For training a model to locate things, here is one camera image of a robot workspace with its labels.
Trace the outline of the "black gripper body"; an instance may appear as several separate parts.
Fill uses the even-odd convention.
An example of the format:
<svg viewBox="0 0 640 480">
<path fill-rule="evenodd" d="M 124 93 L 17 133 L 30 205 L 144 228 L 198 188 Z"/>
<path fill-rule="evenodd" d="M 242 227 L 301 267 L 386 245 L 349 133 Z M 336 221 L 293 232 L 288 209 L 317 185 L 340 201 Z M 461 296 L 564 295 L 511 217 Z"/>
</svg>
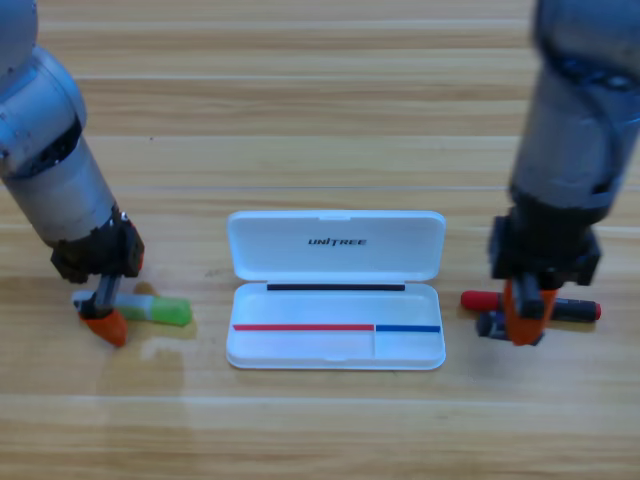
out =
<svg viewBox="0 0 640 480">
<path fill-rule="evenodd" d="M 74 305 L 84 319 L 103 319 L 114 311 L 120 280 L 139 275 L 144 252 L 144 243 L 131 219 L 113 206 L 108 221 L 88 236 L 56 242 L 51 263 L 72 284 L 84 284 L 92 275 L 100 277 L 92 296 Z"/>
<path fill-rule="evenodd" d="M 541 319 L 553 302 L 544 292 L 565 283 L 591 284 L 601 258 L 593 225 L 601 210 L 556 208 L 519 197 L 508 213 L 494 218 L 488 243 L 491 277 L 511 288 L 520 318 Z"/>
</svg>

